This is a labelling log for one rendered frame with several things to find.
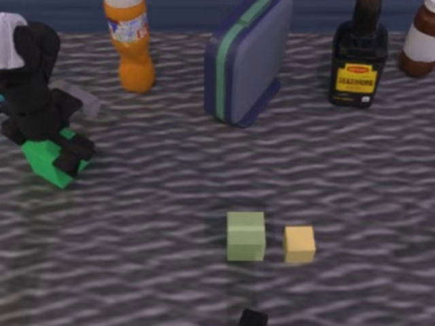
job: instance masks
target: brown bottle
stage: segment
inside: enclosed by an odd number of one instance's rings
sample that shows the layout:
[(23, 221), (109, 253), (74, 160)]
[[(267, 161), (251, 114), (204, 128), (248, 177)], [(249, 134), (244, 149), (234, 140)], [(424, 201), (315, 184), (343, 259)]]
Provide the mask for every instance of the brown bottle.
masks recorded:
[(415, 15), (399, 55), (399, 67), (407, 75), (423, 77), (435, 67), (435, 0), (425, 0)]

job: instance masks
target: green block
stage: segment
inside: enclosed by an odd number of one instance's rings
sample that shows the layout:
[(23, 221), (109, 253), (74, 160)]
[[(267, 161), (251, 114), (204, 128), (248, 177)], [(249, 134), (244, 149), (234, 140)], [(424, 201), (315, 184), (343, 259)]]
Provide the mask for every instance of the green block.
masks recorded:
[[(60, 134), (66, 139), (71, 139), (75, 135), (74, 131), (70, 129), (64, 129)], [(21, 146), (21, 150), (33, 172), (55, 186), (65, 188), (74, 180), (53, 166), (60, 154), (60, 147), (52, 141), (27, 141)], [(88, 161), (81, 161), (79, 171), (85, 169), (88, 164)]]
[(266, 226), (263, 212), (228, 212), (226, 259), (263, 261)]

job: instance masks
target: bottle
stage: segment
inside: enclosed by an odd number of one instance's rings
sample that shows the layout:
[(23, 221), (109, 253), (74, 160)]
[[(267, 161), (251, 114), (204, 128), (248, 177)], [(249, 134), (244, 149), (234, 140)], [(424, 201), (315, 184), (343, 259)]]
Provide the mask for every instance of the bottle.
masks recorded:
[(399, 68), (412, 77), (424, 77), (435, 67), (435, 0), (425, 0), (399, 55)]
[(129, 92), (151, 89), (156, 72), (148, 44), (150, 33), (144, 0), (104, 0), (111, 41), (120, 55), (119, 76)]
[(369, 108), (388, 57), (388, 32), (379, 24), (382, 0), (357, 0), (353, 20), (334, 36), (329, 101)]

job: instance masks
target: orange bottle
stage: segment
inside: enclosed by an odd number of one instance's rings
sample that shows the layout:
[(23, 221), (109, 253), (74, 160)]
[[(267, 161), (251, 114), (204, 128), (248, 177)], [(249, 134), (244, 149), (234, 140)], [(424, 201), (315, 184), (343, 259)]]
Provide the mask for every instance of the orange bottle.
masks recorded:
[(129, 92), (150, 90), (156, 72), (148, 44), (150, 31), (145, 0), (104, 0), (111, 41), (120, 55), (119, 76)]

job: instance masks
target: gray table surface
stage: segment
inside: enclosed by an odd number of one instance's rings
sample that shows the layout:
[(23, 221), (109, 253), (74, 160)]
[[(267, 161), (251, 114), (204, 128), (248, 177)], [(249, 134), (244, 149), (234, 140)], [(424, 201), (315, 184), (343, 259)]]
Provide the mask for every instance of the gray table surface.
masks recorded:
[[(254, 126), (203, 113), (208, 35), (154, 34), (158, 84), (118, 84), (106, 34), (63, 35), (54, 78), (100, 96), (73, 128), (99, 148), (67, 190), (0, 142), (0, 325), (431, 326), (435, 319), (435, 74), (391, 57), (370, 111), (326, 100), (330, 35), (290, 35), (283, 89)], [(266, 258), (226, 262), (226, 212), (266, 213)], [(318, 252), (283, 263), (285, 225)]]

